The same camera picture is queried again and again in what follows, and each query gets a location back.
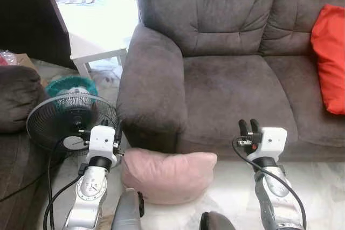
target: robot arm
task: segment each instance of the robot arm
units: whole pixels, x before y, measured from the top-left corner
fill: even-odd
[[[283,128],[259,128],[258,122],[251,120],[252,132],[245,121],[239,122],[243,140],[238,141],[248,154],[247,159],[278,176],[291,187],[285,171],[276,162],[283,152],[287,132]],[[260,202],[261,220],[266,230],[304,230],[298,207],[291,192],[273,177],[254,167],[256,172],[255,192]]]
[[[118,165],[121,134],[112,127],[96,126],[91,130],[88,167],[77,182],[75,202],[63,230],[96,230],[102,216],[102,204],[107,195],[107,174]],[[143,200],[133,190],[126,190],[120,198],[112,230],[140,230],[140,216],[143,214]]]

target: fan guard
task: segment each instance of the fan guard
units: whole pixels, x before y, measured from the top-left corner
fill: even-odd
[[[64,94],[45,100],[29,114],[26,129],[41,147],[56,151],[87,149],[78,130],[106,124],[118,127],[115,108],[106,100],[89,94]]]

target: dark brown sofa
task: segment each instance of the dark brown sofa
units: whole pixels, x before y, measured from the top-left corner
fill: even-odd
[[[0,67],[0,199],[46,170],[46,152],[30,142],[25,127],[29,112],[45,98],[33,69]],[[37,183],[0,202],[0,230],[34,229],[33,217],[42,208],[34,200],[36,189]]]
[[[345,160],[345,116],[326,112],[311,29],[345,0],[138,0],[117,101],[134,147],[235,157],[240,119],[283,127],[290,161]]]

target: white table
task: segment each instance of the white table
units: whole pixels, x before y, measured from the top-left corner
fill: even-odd
[[[127,50],[119,36],[123,28],[111,13],[84,6],[60,5],[70,36],[71,60],[81,76],[91,78],[89,62],[117,57],[123,65]]]

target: black cable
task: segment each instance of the black cable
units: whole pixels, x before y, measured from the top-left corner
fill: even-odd
[[[276,176],[275,174],[267,171],[266,169],[262,168],[261,166],[257,165],[256,163],[254,163],[253,161],[250,161],[249,159],[245,158],[244,156],[242,156],[240,154],[240,152],[237,150],[236,144],[238,140],[242,140],[242,138],[246,138],[245,136],[241,136],[241,137],[236,137],[233,139],[232,141],[232,148],[235,151],[235,153],[244,161],[246,161],[247,163],[251,164],[252,166],[254,166],[255,168],[257,168],[258,170],[260,170],[261,172],[271,176],[272,178],[276,179],[278,182],[280,182],[286,189],[288,189],[290,191],[290,193],[292,194],[292,196],[296,199],[296,201],[298,202],[298,205],[300,206],[301,209],[301,214],[302,214],[302,224],[304,229],[307,229],[307,217],[306,217],[306,211],[304,209],[303,203],[301,201],[301,199],[298,197],[298,195],[296,194],[296,192],[294,192],[294,190],[282,179],[280,179],[278,176]]]
[[[43,217],[43,230],[47,230],[47,219],[48,219],[48,213],[50,208],[53,206],[54,201],[56,200],[56,198],[63,193],[65,190],[67,190],[69,187],[71,187],[74,183],[76,183],[82,175],[78,175],[78,177],[76,179],[74,179],[73,181],[71,181],[70,183],[68,183],[65,187],[63,187],[61,190],[59,190],[54,197],[52,198],[51,202],[49,202],[47,208],[45,209],[44,212],[44,217]]]
[[[56,166],[60,165],[63,163],[64,160],[66,160],[67,158],[69,158],[69,156],[66,156],[65,158],[63,158],[59,163],[55,164],[55,165],[52,165],[50,167],[50,169],[53,169],[55,168]],[[47,173],[47,171],[44,171],[43,173],[41,173],[36,179],[34,179],[32,182],[26,184],[24,187],[21,187],[20,189],[18,189],[17,191],[11,193],[11,194],[8,194],[7,196],[3,197],[2,199],[0,199],[0,203],[11,198],[12,196],[20,193],[21,191],[24,191],[26,188],[30,187],[32,184],[34,184],[35,182],[37,182],[38,180],[40,180],[45,174]]]
[[[55,143],[54,148],[51,150],[51,152],[49,154],[49,159],[48,159],[47,180],[48,180],[48,199],[49,199],[49,202],[51,202],[52,198],[53,198],[52,183],[51,183],[51,179],[50,179],[50,164],[52,162],[53,154],[54,154],[56,147],[58,146],[59,142],[60,142],[60,140]],[[50,229],[55,230],[53,206],[49,210],[49,221],[50,221]]]

